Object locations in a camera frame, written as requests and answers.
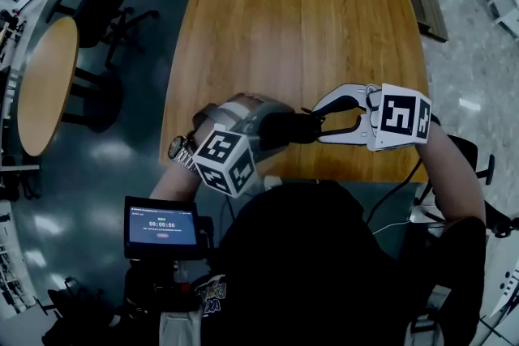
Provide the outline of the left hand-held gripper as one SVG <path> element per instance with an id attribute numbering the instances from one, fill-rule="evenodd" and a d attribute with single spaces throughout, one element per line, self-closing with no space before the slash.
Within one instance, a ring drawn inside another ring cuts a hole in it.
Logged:
<path id="1" fill-rule="evenodd" d="M 295 114 L 284 103 L 262 103 L 259 122 L 285 122 Z M 214 122 L 211 132 L 193 155 L 202 182 L 212 190 L 232 198 L 245 193 L 259 178 L 255 164 L 283 152 L 290 141 L 281 136 L 260 137 L 228 130 Z"/>

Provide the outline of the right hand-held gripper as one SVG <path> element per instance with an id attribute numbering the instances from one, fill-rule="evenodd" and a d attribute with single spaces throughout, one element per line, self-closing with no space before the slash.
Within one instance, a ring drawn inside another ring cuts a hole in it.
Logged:
<path id="1" fill-rule="evenodd" d="M 427 143 L 431 100 L 413 89 L 384 83 L 345 83 L 312 109 L 316 116 L 362 109 L 352 127 L 323 132 L 320 143 L 365 145 L 372 152 Z"/>

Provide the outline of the black soft pouch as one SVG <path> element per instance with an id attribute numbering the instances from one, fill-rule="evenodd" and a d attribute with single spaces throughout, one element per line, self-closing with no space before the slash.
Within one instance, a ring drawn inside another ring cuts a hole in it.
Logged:
<path id="1" fill-rule="evenodd" d="M 270 113 L 259 124 L 260 140 L 274 147 L 289 143 L 314 143 L 322 133 L 325 117 L 315 113 Z"/>

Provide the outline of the person's right forearm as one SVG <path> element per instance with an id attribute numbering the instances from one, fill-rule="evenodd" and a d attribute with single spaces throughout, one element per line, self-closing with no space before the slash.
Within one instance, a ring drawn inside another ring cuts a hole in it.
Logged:
<path id="1" fill-rule="evenodd" d="M 416 149 L 446 224 L 468 218 L 485 222 L 484 197 L 475 171 L 442 127 L 431 123 L 427 142 Z"/>

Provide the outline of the person's left forearm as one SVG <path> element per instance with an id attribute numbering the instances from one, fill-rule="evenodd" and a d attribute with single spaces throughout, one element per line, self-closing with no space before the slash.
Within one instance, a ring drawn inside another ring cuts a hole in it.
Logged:
<path id="1" fill-rule="evenodd" d="M 196 150 L 202 138 L 201 129 L 193 130 Z M 192 202 L 201 183 L 199 173 L 192 173 L 180 164 L 169 160 L 169 167 L 150 194 L 151 199 Z"/>

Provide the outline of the person's left hand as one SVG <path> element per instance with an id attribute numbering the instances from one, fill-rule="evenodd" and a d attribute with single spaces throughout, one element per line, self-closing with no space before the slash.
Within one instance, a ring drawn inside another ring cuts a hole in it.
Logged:
<path id="1" fill-rule="evenodd" d="M 262 103 L 278 103 L 266 96 L 240 92 L 217 105 L 209 103 L 193 118 L 193 127 L 198 130 L 204 122 L 213 122 L 225 127 L 227 131 L 255 134 L 259 129 L 257 109 Z"/>

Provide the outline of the silver wristwatch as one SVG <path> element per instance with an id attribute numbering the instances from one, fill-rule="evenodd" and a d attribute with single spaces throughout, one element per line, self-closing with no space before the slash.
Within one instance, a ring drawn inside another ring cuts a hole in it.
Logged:
<path id="1" fill-rule="evenodd" d="M 193 134 L 179 135 L 173 139 L 168 149 L 168 157 L 192 173 L 198 173 L 193 159 L 196 146 Z"/>

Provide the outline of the person's black shirt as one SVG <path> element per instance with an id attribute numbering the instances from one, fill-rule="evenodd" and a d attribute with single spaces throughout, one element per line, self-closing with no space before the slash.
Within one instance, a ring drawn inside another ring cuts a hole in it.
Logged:
<path id="1" fill-rule="evenodd" d="M 407 260 L 380 248 L 356 199 L 334 182 L 289 183 L 257 195 L 231 224 L 212 272 L 195 284 L 202 346 L 403 346 L 436 287 L 445 346 L 478 325 L 484 223 L 450 226 Z"/>

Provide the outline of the black monitor screen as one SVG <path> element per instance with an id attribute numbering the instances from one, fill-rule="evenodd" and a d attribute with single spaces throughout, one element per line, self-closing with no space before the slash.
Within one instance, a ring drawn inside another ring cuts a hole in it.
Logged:
<path id="1" fill-rule="evenodd" d="M 202 259 L 198 219 L 193 202 L 125 197 L 125 258 Z"/>

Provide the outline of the white cabinet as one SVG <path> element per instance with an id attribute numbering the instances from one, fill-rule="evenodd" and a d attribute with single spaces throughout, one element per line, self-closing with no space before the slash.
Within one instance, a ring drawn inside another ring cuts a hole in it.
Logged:
<path id="1" fill-rule="evenodd" d="M 505 26 L 519 41 L 519 0 L 490 0 L 487 3 L 494 16 L 494 25 Z"/>

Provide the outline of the person's light grey trousers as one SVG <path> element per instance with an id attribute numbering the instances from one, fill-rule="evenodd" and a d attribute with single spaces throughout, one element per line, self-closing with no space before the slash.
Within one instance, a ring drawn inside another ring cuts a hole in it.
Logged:
<path id="1" fill-rule="evenodd" d="M 161 313 L 159 346 L 201 346 L 201 322 L 201 308 Z"/>

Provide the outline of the round wooden table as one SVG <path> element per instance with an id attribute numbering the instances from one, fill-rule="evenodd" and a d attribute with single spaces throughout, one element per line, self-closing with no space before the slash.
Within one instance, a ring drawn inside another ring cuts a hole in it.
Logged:
<path id="1" fill-rule="evenodd" d="M 103 131 L 118 116 L 120 79 L 77 67 L 78 53 L 79 31 L 71 17 L 55 21 L 32 51 L 17 106 L 19 138 L 30 156 L 45 151 L 62 122 Z"/>

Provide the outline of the white desk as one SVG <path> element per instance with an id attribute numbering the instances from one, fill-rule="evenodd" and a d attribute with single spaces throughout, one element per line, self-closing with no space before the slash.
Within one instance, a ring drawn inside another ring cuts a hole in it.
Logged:
<path id="1" fill-rule="evenodd" d="M 485 284 L 481 315 L 493 326 L 519 279 L 519 231 L 509 237 L 491 238 L 487 245 Z"/>

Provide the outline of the black backpack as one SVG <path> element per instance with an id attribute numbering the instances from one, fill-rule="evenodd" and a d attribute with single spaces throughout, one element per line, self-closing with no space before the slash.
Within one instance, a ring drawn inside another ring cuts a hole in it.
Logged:
<path id="1" fill-rule="evenodd" d="M 41 337 L 44 346 L 99 346 L 121 322 L 120 313 L 103 299 L 104 291 L 92 293 L 76 278 L 67 277 L 64 287 L 47 291 L 50 303 L 38 302 L 53 326 Z"/>

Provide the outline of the black monitor mount rig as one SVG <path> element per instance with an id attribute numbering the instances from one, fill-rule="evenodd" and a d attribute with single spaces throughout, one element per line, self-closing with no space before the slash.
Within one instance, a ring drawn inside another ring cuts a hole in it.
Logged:
<path id="1" fill-rule="evenodd" d="M 125 303 L 135 312 L 154 314 L 162 312 L 189 312 L 199 308 L 200 299 L 191 284 L 180 277 L 181 266 L 186 261 L 210 260 L 214 254 L 212 219 L 201 216 L 198 245 L 191 249 L 182 246 L 177 254 L 165 252 L 144 259 L 132 259 L 125 277 Z"/>

